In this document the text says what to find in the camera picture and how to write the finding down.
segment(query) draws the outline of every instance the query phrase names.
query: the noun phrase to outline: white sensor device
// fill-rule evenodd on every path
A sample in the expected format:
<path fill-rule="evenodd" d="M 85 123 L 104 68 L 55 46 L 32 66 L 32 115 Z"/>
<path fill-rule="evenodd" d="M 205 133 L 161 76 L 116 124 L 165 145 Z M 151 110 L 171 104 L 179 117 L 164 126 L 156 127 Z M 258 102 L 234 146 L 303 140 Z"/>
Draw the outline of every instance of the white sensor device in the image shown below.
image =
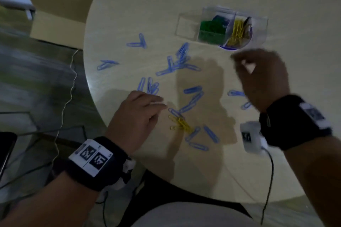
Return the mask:
<path fill-rule="evenodd" d="M 248 153 L 266 154 L 264 149 L 268 149 L 268 143 L 261 134 L 261 124 L 258 121 L 248 121 L 240 125 L 243 138 L 244 149 Z"/>

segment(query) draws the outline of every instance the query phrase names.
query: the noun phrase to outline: left hand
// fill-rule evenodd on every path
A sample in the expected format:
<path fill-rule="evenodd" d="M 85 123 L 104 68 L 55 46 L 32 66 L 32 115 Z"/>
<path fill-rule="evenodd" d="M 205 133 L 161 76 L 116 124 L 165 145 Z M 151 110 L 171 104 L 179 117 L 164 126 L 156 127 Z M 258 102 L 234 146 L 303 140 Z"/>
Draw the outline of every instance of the left hand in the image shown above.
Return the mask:
<path fill-rule="evenodd" d="M 146 141 L 158 122 L 159 113 L 167 108 L 160 96 L 132 91 L 114 114 L 105 137 L 128 155 Z"/>

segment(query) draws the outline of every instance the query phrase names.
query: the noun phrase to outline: forearm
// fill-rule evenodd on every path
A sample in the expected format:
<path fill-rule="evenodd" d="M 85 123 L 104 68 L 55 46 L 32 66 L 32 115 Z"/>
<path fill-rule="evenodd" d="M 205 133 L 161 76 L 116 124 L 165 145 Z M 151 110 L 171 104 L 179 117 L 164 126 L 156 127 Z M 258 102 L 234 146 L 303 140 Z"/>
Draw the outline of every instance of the forearm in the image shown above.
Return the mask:
<path fill-rule="evenodd" d="M 326 226 L 341 226 L 341 142 L 319 137 L 284 152 Z"/>
<path fill-rule="evenodd" d="M 0 227 L 81 226 L 98 195 L 63 172 L 38 194 L 22 201 Z"/>

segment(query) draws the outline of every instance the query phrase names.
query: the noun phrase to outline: floor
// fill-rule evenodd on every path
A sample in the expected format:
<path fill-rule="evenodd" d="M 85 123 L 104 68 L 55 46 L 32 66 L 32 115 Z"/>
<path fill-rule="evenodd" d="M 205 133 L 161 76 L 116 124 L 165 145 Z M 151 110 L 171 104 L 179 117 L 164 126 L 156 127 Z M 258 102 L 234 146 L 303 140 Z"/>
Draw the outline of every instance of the floor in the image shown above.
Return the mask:
<path fill-rule="evenodd" d="M 23 11 L 9 10 L 0 7 L 0 111 L 30 112 L 36 125 L 41 130 L 57 129 L 61 124 L 61 110 L 70 97 L 70 87 L 74 74 L 69 63 L 74 49 L 40 42 L 28 37 L 31 22 Z M 83 67 L 83 54 L 75 55 L 75 70 L 78 74 L 73 100 L 68 105 L 64 116 L 64 127 L 84 126 L 88 138 L 101 135 L 105 131 L 87 86 Z M 11 115 L 0 117 L 0 129 L 12 130 L 17 133 L 35 129 L 35 124 L 27 115 Z M 21 137 L 15 156 L 32 144 L 36 136 Z M 60 138 L 74 142 L 83 142 L 81 127 L 60 132 Z M 41 141 L 22 156 L 15 169 L 8 171 L 6 179 L 0 185 L 28 169 L 50 161 L 55 156 L 53 138 L 41 138 Z M 67 157 L 72 150 L 60 145 L 62 153 Z M 109 191 L 105 207 L 107 226 L 116 226 L 129 203 L 131 193 L 138 185 L 143 173 L 138 165 L 133 178 L 122 190 Z M 4 201 L 15 200 L 18 196 L 33 194 L 38 191 L 46 180 L 48 169 L 32 173 L 27 179 L 18 180 L 16 186 L 0 192 L 2 208 Z M 262 204 L 245 204 L 256 222 L 260 222 Z M 102 205 L 95 205 L 89 213 L 84 226 L 104 226 Z M 265 212 L 264 226 L 323 226 L 306 196 L 271 203 Z"/>

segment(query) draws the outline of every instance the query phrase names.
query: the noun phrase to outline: hand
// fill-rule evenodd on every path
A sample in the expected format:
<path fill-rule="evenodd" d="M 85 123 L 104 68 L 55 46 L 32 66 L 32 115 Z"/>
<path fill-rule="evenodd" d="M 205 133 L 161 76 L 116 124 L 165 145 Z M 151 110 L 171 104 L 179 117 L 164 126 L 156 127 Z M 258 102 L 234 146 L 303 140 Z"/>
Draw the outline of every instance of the hand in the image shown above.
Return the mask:
<path fill-rule="evenodd" d="M 150 135 L 158 122 L 159 113 L 167 108 L 163 98 L 140 91 L 132 91 L 109 123 L 105 137 L 128 155 L 135 152 Z"/>
<path fill-rule="evenodd" d="M 233 54 L 231 58 L 245 95 L 261 113 L 274 101 L 290 94 L 288 72 L 275 52 L 252 49 Z M 245 65 L 252 63 L 256 67 L 249 73 Z"/>

